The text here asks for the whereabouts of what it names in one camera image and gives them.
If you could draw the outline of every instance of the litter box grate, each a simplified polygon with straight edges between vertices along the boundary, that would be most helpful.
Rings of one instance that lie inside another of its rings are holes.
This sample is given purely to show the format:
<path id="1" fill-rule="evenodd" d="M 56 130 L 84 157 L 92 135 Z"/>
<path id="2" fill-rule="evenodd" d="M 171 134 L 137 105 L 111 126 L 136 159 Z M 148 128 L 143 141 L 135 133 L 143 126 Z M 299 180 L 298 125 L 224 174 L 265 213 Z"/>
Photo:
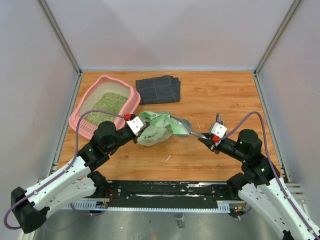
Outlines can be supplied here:
<path id="1" fill-rule="evenodd" d="M 94 135 L 94 131 L 98 128 L 94 125 L 92 125 L 91 123 L 89 123 L 86 120 L 81 120 L 80 122 L 80 130 L 82 130 L 83 132 L 86 132 L 87 134 L 90 134 L 91 136 Z"/>

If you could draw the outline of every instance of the litter scoop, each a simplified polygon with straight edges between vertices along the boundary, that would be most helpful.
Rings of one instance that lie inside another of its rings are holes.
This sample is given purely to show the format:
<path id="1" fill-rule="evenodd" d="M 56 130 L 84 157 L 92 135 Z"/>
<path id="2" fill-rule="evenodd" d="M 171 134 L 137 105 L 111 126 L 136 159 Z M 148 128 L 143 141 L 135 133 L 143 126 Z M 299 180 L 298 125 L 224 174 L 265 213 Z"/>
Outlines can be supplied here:
<path id="1" fill-rule="evenodd" d="M 197 138 L 201 138 L 201 139 L 207 139 L 206 136 L 204 136 L 203 134 L 192 131 L 192 124 L 187 119 L 177 117 L 177 116 L 172 116 L 172 115 L 170 115 L 170 119 L 175 120 L 179 125 L 184 127 L 190 135 L 196 136 Z M 187 134 L 176 134 L 176 135 L 179 137 L 189 136 Z"/>

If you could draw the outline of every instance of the wooden floor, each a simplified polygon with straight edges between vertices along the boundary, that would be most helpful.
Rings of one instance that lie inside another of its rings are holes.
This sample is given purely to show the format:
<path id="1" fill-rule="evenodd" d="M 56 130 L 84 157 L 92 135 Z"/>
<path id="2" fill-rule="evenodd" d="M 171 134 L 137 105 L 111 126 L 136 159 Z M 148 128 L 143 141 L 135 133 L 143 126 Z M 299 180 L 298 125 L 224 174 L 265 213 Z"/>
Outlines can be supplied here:
<path id="1" fill-rule="evenodd" d="M 251 111 L 263 114 L 261 102 L 251 72 L 216 71 L 121 71 L 85 72 L 75 106 L 85 91 L 101 75 L 109 75 L 135 86 L 135 80 L 172 75 L 181 81 L 181 100 L 177 103 L 139 105 L 136 114 L 143 111 L 171 111 L 174 116 L 192 122 L 196 132 L 208 132 L 221 114 L 228 131 Z M 263 139 L 257 116 L 251 116 L 240 129 L 254 129 Z M 275 149 L 267 129 L 268 149 L 271 160 L 279 169 Z M 236 132 L 231 138 L 237 140 Z M 79 147 L 88 140 L 79 138 Z M 74 155 L 75 131 L 67 131 L 59 168 Z M 195 137 L 172 136 L 153 146 L 130 142 L 122 146 L 98 171 L 110 180 L 178 180 L 226 181 L 241 172 L 241 164 L 223 153 L 216 155 Z"/>

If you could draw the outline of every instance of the folded cloth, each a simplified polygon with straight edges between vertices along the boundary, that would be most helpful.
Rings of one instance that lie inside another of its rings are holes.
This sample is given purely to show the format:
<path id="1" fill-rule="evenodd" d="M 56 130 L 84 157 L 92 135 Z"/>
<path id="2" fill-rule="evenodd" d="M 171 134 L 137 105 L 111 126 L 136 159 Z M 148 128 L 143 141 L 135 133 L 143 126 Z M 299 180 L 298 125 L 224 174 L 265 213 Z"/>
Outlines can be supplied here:
<path id="1" fill-rule="evenodd" d="M 167 104 L 180 101 L 180 81 L 170 75 L 136 80 L 140 104 Z"/>

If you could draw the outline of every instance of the green plastic bag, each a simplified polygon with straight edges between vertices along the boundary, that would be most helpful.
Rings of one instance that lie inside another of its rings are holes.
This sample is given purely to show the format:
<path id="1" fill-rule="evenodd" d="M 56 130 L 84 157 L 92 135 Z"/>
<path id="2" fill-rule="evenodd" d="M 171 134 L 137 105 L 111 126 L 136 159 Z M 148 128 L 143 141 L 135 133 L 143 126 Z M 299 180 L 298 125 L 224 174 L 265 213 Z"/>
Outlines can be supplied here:
<path id="1" fill-rule="evenodd" d="M 184 127 L 170 118 L 169 111 L 144 111 L 139 116 L 150 125 L 137 139 L 137 144 L 152 146 L 167 140 L 173 134 L 189 135 Z"/>

